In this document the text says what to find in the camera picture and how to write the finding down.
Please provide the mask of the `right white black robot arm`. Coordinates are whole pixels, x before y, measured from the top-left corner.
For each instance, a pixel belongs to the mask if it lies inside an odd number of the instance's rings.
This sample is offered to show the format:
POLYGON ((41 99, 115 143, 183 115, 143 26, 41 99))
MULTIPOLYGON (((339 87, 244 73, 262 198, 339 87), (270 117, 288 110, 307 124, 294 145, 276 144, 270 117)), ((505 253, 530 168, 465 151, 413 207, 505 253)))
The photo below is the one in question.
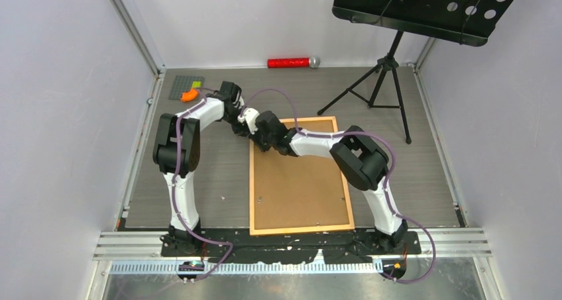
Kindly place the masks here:
POLYGON ((390 190, 390 159, 372 135, 355 125, 338 132, 288 128, 273 112, 254 109, 239 115, 238 121, 247 126, 250 138, 261 150, 273 148, 283 156, 332 159, 348 183, 365 196, 380 249, 395 254, 404 246, 408 224, 390 190))

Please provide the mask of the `orange wooden picture frame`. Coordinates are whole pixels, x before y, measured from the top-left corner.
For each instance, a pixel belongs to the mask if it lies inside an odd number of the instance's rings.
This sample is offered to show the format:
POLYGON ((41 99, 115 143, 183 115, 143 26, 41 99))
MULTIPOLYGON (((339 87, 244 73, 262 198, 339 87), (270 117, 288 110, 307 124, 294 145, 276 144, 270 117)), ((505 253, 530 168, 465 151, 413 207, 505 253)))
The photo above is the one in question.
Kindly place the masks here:
POLYGON ((249 148, 252 236, 355 229, 349 186, 331 157, 249 148))

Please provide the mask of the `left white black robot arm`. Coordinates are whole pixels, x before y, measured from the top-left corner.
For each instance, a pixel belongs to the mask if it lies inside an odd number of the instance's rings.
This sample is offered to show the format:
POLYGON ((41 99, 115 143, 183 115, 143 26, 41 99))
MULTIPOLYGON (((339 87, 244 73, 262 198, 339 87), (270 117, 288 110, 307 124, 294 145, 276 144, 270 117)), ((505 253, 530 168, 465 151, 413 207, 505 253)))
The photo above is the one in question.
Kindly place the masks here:
POLYGON ((172 216, 168 232, 161 236, 164 257, 200 256, 211 245, 233 249, 230 242, 203 237, 196 207, 194 175, 201 157, 201 132, 211 123, 225 121, 241 127, 237 117, 244 105, 241 88, 224 81, 193 107, 160 116, 152 159, 167 184, 172 216))

